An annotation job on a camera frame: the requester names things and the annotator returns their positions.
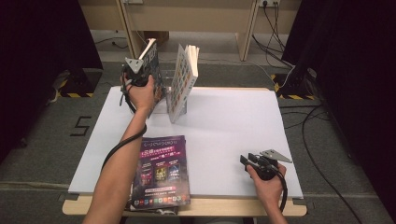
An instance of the white book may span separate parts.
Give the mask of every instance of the white book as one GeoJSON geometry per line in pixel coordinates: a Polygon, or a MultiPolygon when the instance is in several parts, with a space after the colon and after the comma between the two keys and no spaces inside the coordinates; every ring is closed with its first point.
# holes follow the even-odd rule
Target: white book
{"type": "Polygon", "coordinates": [[[199,48],[188,45],[185,49],[178,46],[175,75],[168,105],[169,119],[172,123],[179,118],[187,98],[198,78],[198,53],[199,48]]]}

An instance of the person's right arm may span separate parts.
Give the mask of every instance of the person's right arm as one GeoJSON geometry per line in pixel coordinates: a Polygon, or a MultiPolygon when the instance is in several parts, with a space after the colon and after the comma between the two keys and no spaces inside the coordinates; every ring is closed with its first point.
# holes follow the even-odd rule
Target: person's right arm
{"type": "MultiPolygon", "coordinates": [[[[282,175],[286,173],[286,167],[279,164],[278,170],[282,175]]],[[[257,197],[262,206],[267,212],[272,224],[285,224],[288,221],[283,216],[279,209],[279,199],[282,193],[282,183],[279,177],[275,176],[271,180],[261,180],[256,171],[250,165],[247,166],[247,171],[254,181],[256,187],[257,197]]]]}

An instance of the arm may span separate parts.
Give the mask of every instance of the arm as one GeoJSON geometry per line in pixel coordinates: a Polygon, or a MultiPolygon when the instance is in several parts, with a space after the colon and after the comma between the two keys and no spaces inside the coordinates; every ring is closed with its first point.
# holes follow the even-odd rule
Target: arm
{"type": "MultiPolygon", "coordinates": [[[[279,172],[282,175],[286,173],[286,167],[279,164],[279,172]]],[[[257,175],[256,171],[250,165],[247,166],[247,171],[254,181],[256,187],[257,197],[259,198],[262,206],[267,212],[268,217],[273,224],[285,224],[288,221],[283,217],[282,212],[279,209],[279,198],[282,193],[282,184],[279,177],[275,176],[271,180],[261,180],[257,175]]]]}
{"type": "MultiPolygon", "coordinates": [[[[136,112],[125,130],[121,141],[139,133],[145,126],[149,111],[153,107],[154,79],[148,79],[146,87],[129,85],[130,99],[136,112]]],[[[103,168],[92,196],[90,209],[83,223],[119,223],[124,206],[131,191],[131,184],[139,159],[142,138],[121,147],[103,168]]]]}

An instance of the black stand base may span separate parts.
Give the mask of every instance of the black stand base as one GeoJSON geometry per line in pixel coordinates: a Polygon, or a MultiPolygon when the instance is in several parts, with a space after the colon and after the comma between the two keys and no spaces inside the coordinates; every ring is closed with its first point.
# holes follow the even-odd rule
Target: black stand base
{"type": "Polygon", "coordinates": [[[102,72],[72,72],[59,88],[62,97],[92,97],[102,72]]]}
{"type": "Polygon", "coordinates": [[[275,92],[278,98],[294,100],[313,100],[314,96],[309,90],[306,79],[286,80],[288,74],[274,74],[275,92]]]}

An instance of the white tabletop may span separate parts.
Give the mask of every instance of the white tabletop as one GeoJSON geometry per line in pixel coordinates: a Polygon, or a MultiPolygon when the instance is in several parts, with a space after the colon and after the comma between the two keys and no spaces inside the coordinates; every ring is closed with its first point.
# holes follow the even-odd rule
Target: white tabletop
{"type": "MultiPolygon", "coordinates": [[[[120,87],[113,87],[92,131],[71,193],[93,193],[107,153],[119,141],[132,115],[120,106],[120,87]]],[[[274,149],[292,160],[283,121],[273,91],[193,88],[188,112],[172,124],[167,114],[152,114],[146,137],[185,135],[191,195],[195,197],[255,196],[240,155],[274,149]]],[[[288,169],[289,196],[303,198],[293,163],[288,169]]]]}

